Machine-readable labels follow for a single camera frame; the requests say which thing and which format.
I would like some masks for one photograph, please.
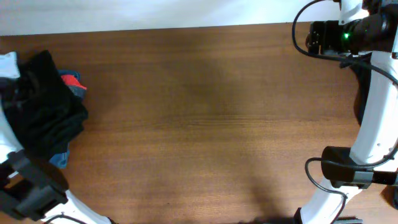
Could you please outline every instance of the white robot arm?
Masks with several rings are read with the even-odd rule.
[[[6,55],[0,55],[0,78],[19,78],[19,71],[17,67],[17,57],[15,52],[8,53]],[[12,131],[9,123],[7,122],[6,116],[4,115],[4,111],[2,108],[2,104],[0,103],[0,187],[3,187],[2,185],[4,184],[4,179],[6,178],[12,178],[15,176],[18,171],[12,170],[12,172],[5,173],[3,169],[4,166],[7,164],[5,161],[9,159],[9,155],[11,152],[15,153],[22,153],[23,147],[21,146],[20,142],[16,138],[14,132]],[[21,169],[25,170],[23,168],[24,165],[20,165],[18,163],[26,163],[28,160],[22,158],[19,161],[16,161],[13,167],[14,169]],[[33,172],[33,177],[31,179],[26,178],[26,180],[34,182],[37,180],[39,177],[41,177],[40,169],[37,169],[39,167],[34,167],[35,172]],[[88,208],[83,202],[78,200],[66,187],[64,190],[65,192],[59,192],[59,189],[52,191],[60,193],[58,197],[61,197],[64,199],[62,203],[59,203],[58,205],[54,206],[52,209],[47,211],[44,216],[40,214],[38,211],[33,211],[35,208],[38,209],[39,204],[43,203],[43,205],[46,203],[45,200],[46,198],[49,197],[49,191],[46,190],[46,187],[51,187],[51,186],[41,186],[39,187],[40,189],[43,190],[38,190],[35,193],[35,196],[32,197],[34,198],[33,200],[28,199],[26,202],[20,201],[18,202],[17,200],[14,200],[13,197],[8,195],[6,192],[2,191],[0,189],[0,207],[2,210],[8,210],[8,214],[12,214],[11,216],[16,218],[16,219],[22,219],[25,217],[30,217],[33,220],[38,220],[42,218],[43,222],[51,222],[53,224],[76,224],[76,223],[87,223],[87,224],[112,224],[114,223],[112,220],[110,220],[107,217],[98,215],[94,211],[92,211],[90,208]],[[68,219],[67,217],[72,217],[75,219],[75,221]]]
[[[368,1],[368,4],[377,4],[379,12],[383,7],[391,3],[391,1]],[[342,0],[340,4],[341,14],[338,21],[338,25],[340,27],[345,26],[347,28],[350,26],[350,23],[354,24],[353,26],[356,26],[361,23],[361,19],[369,16],[368,11],[363,9],[363,0]],[[398,124],[398,91],[396,85],[397,83],[394,82],[394,79],[395,81],[398,79],[398,60],[396,59],[394,52],[398,52],[398,49],[395,49],[394,47],[397,45],[398,33],[396,31],[396,23],[383,24],[383,22],[385,21],[370,21],[366,24],[368,27],[380,26],[377,27],[378,29],[383,29],[383,26],[391,26],[390,34],[388,34],[388,36],[385,35],[380,39],[373,39],[374,41],[380,41],[382,38],[390,38],[391,41],[386,44],[388,47],[384,46],[381,48],[382,51],[373,50],[371,56],[371,65],[384,70],[390,74],[392,78],[387,78],[386,76],[374,70],[371,73],[371,84],[361,129],[353,147],[348,150],[349,154],[346,155],[349,156],[351,161],[357,165],[372,164],[377,161],[381,161],[386,155],[391,155],[391,152],[397,147],[398,133],[396,131],[396,127]],[[341,38],[347,39],[354,36],[355,32],[359,32],[354,27],[351,27],[348,30],[350,32],[345,31],[340,34]],[[365,29],[365,32],[371,32],[371,27],[369,30]],[[362,41],[362,38],[366,37],[359,37],[359,35],[357,35],[355,38],[358,38]],[[311,40],[309,40],[309,42],[310,43],[308,46],[310,50],[312,47],[311,44],[316,43],[312,42]],[[327,50],[331,50],[328,46],[323,46],[323,48],[324,49],[321,49],[321,54],[322,51],[325,53]],[[385,159],[385,161],[386,162],[383,165],[376,166],[373,168],[373,170],[379,171],[383,174],[395,175],[395,179],[388,184],[397,185],[398,181],[396,179],[396,175],[398,169],[398,160],[393,160],[390,158],[388,160]],[[336,186],[336,184],[333,186],[332,182],[324,177],[320,184],[322,187],[339,191],[345,196],[342,196],[341,194],[331,194],[324,190],[317,189],[311,201],[309,201],[309,203],[299,210],[300,214],[296,214],[300,219],[297,221],[297,223],[301,222],[304,224],[316,224],[334,222],[342,211],[342,207],[344,207],[345,203],[351,200],[355,195],[359,194],[363,189],[367,188],[369,186],[368,184],[372,182],[370,181],[370,183],[368,183],[369,179],[376,179],[377,176],[371,172],[364,172],[364,175],[369,175],[369,177],[364,178],[367,179],[367,182],[364,181],[361,184],[349,182],[340,184],[339,186]]]

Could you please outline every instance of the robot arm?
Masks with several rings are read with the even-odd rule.
[[[311,54],[359,54],[372,51],[371,64],[398,78],[398,60],[395,6],[387,1],[342,0],[340,20],[314,22],[308,37]],[[327,147],[322,158],[342,164],[365,165],[380,161],[396,148],[398,134],[398,91],[396,84],[382,74],[372,71],[371,85],[363,121],[353,147]],[[324,178],[321,186],[342,192],[330,194],[317,189],[311,201],[296,214],[300,223],[331,223],[339,215],[343,203],[351,200],[370,183],[398,185],[398,160],[389,159],[381,166],[358,172],[339,173],[322,163]]]
[[[19,78],[16,53],[0,55],[0,78]],[[7,187],[20,174],[24,179]],[[62,173],[47,161],[29,158],[7,122],[0,103],[0,208],[11,217],[54,224],[112,224],[78,200]]]

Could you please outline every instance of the wood grain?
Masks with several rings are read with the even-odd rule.
[[[88,87],[71,190],[119,223],[290,217],[312,196],[307,158],[351,146],[354,74],[300,55],[291,24],[0,37],[21,59],[49,49]],[[308,24],[298,28],[304,43]],[[315,177],[320,167],[312,167]],[[344,215],[395,223],[373,185]],[[12,223],[1,216],[3,223]]]

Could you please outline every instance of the blue fabric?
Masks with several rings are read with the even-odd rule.
[[[396,208],[398,210],[398,187],[395,187],[394,189],[394,208]]]
[[[73,75],[78,81],[80,79],[80,74],[76,71],[73,70],[58,70],[58,73],[60,75]],[[68,158],[69,158],[69,143],[66,145],[67,147],[67,152],[65,153],[60,153],[60,154],[56,154],[54,155],[49,162],[53,165],[55,165],[56,167],[58,167],[59,169],[64,169],[67,167],[68,165]]]

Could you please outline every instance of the pile of clothes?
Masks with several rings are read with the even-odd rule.
[[[79,73],[57,70],[48,51],[16,67],[15,78],[0,72],[2,112],[26,153],[65,168],[69,142],[88,118],[81,103],[86,87]]]

